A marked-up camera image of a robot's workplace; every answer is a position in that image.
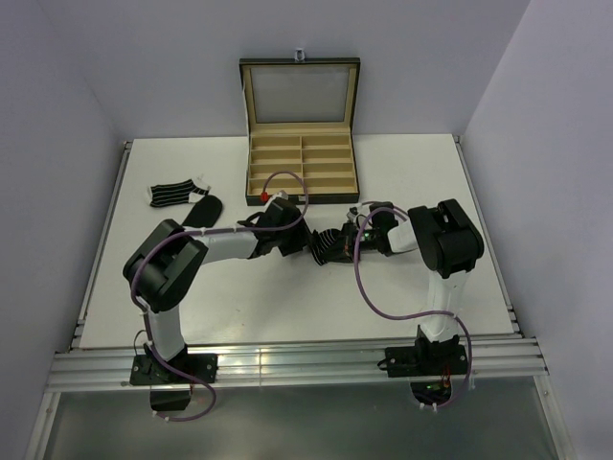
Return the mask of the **black sock thin white stripes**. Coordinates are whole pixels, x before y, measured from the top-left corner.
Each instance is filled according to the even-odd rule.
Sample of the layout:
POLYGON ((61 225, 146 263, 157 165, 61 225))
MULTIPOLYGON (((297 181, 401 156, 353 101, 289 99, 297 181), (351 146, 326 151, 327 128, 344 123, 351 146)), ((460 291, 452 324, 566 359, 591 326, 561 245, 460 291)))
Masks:
POLYGON ((351 264, 352 255, 347 242, 347 236, 338 229, 313 231, 309 249, 319 266, 329 263, 351 264))

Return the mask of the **plain black sock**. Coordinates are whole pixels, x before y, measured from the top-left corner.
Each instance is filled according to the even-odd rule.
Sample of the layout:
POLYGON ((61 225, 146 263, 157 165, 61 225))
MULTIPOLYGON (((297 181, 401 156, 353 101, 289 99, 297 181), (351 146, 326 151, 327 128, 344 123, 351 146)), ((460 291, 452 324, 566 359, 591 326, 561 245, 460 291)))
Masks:
POLYGON ((213 228, 223 211, 221 200, 214 195, 205 195, 192 207, 182 222, 183 227, 213 228))

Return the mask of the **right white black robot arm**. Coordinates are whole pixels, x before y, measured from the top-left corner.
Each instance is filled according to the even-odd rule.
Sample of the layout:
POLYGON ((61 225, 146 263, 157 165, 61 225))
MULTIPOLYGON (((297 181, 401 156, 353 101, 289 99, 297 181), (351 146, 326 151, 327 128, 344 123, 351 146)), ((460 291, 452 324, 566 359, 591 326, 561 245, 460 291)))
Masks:
POLYGON ((468 276, 485 252, 482 235, 454 198, 432 208, 419 206, 406 212, 390 203, 372 203, 370 209, 370 214, 352 237, 352 262, 358 290, 377 315, 391 321, 419 321, 418 338, 425 343, 415 350, 415 362, 422 372, 436 373, 448 359, 443 344, 458 342, 460 333, 469 336, 458 313, 468 276), (379 252, 385 255, 415 250, 420 253, 429 273, 423 310, 392 315, 375 306, 360 276, 359 258, 365 242, 376 242, 379 252))

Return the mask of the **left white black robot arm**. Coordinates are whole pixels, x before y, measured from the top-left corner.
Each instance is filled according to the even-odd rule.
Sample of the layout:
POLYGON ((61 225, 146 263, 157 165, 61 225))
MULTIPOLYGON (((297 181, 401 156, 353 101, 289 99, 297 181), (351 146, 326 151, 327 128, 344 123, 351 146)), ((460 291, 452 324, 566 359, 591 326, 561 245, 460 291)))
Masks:
POLYGON ((155 355, 152 372, 164 382, 176 382, 186 373, 179 304, 202 265, 257 259, 274 248, 286 256, 301 251, 309 239, 302 218, 277 227, 262 218, 225 228, 183 227, 163 220, 123 268, 132 301, 145 316, 148 346, 155 355))

